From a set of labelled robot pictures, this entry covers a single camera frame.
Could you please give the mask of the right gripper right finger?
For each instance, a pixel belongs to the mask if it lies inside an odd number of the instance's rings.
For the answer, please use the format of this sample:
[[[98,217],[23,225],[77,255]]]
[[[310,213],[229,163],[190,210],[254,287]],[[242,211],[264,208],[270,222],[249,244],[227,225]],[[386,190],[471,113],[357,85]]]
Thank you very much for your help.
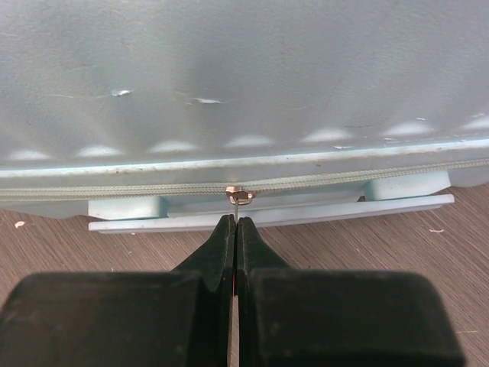
[[[244,217],[236,233],[242,366],[463,366],[432,283],[408,271],[290,266]]]

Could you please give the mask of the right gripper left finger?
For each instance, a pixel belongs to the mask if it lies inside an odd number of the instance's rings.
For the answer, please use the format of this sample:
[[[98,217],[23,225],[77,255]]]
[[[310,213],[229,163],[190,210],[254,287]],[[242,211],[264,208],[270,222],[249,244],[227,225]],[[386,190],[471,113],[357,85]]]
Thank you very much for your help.
[[[235,220],[171,271],[43,272],[1,311],[3,366],[227,366]]]

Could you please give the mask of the mint green suitcase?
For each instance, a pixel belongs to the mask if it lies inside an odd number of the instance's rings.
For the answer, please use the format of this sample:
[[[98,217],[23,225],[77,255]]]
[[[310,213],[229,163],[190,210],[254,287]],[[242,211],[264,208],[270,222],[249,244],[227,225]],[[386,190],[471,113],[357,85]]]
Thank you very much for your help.
[[[2,209],[271,227],[487,181],[486,1],[1,3]]]

